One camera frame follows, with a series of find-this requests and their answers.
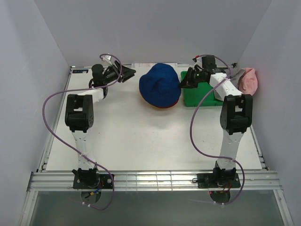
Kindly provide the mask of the grey bucket hat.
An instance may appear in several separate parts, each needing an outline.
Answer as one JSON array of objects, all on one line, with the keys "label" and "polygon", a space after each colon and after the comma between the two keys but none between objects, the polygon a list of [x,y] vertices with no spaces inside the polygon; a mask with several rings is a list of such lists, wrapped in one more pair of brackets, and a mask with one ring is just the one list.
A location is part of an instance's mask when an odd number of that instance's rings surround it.
[{"label": "grey bucket hat", "polygon": [[244,75],[244,73],[244,68],[233,68],[231,70],[230,81],[236,88],[239,87],[240,78]]}]

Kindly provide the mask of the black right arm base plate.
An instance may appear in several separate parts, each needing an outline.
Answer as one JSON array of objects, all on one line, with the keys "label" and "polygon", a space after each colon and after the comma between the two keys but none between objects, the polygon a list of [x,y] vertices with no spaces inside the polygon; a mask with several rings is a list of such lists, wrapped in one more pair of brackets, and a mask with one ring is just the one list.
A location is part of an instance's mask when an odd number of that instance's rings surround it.
[{"label": "black right arm base plate", "polygon": [[192,183],[198,185],[198,188],[225,188],[231,186],[231,188],[240,188],[241,183],[239,176],[235,173],[230,177],[217,177],[213,173],[198,173],[195,178],[192,179]]}]

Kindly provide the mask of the dark red bucket hat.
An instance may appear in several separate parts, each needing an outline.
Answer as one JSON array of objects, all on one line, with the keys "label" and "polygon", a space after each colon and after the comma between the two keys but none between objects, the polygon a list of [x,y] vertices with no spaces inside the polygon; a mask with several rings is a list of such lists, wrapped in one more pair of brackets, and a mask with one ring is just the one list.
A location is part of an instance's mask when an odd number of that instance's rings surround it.
[{"label": "dark red bucket hat", "polygon": [[175,106],[179,99],[176,98],[167,98],[167,97],[150,97],[142,96],[142,99],[150,104],[151,106],[159,109],[167,109]]}]

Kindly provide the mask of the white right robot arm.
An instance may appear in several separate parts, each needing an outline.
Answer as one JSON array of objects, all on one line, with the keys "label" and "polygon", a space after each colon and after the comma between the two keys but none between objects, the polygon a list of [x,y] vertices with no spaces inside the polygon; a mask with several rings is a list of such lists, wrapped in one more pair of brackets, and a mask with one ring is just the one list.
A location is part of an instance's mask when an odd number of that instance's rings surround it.
[{"label": "white right robot arm", "polygon": [[194,65],[189,67],[179,87],[194,89],[202,82],[208,83],[214,94],[223,102],[220,125],[223,130],[222,146],[216,157],[215,167],[211,173],[199,173],[193,179],[198,188],[239,188],[240,180],[236,167],[240,141],[252,124],[253,98],[243,94],[230,80],[231,72],[217,67],[214,55],[204,54],[193,58]]}]

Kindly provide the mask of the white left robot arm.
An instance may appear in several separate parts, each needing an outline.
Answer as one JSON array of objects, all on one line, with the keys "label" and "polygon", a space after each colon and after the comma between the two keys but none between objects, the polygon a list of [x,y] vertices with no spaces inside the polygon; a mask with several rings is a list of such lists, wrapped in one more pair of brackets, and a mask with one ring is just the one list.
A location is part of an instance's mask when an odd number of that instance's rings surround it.
[{"label": "white left robot arm", "polygon": [[136,70],[125,67],[118,61],[106,69],[101,64],[95,64],[91,70],[89,90],[67,96],[65,124],[69,127],[79,151],[78,169],[72,172],[80,182],[84,182],[89,188],[95,188],[99,185],[100,177],[97,174],[94,154],[87,146],[88,130],[94,124],[94,104],[106,98],[109,83],[124,83],[134,77]]}]

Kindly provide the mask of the blue bucket hat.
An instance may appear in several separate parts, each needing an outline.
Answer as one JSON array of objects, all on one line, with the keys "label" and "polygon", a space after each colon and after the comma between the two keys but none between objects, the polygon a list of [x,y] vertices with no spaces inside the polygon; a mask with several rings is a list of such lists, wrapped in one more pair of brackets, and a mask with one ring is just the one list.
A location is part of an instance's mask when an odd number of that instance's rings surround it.
[{"label": "blue bucket hat", "polygon": [[139,79],[141,96],[167,97],[179,99],[181,89],[178,74],[169,65],[158,63]]}]

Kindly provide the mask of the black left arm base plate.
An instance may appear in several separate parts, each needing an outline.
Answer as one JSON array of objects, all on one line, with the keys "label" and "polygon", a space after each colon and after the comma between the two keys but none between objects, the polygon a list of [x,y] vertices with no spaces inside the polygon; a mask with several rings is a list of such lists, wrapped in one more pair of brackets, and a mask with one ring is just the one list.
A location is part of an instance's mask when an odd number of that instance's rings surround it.
[{"label": "black left arm base plate", "polygon": [[112,179],[108,174],[97,174],[97,181],[93,185],[86,185],[84,182],[80,182],[78,176],[74,176],[73,189],[112,189]]}]

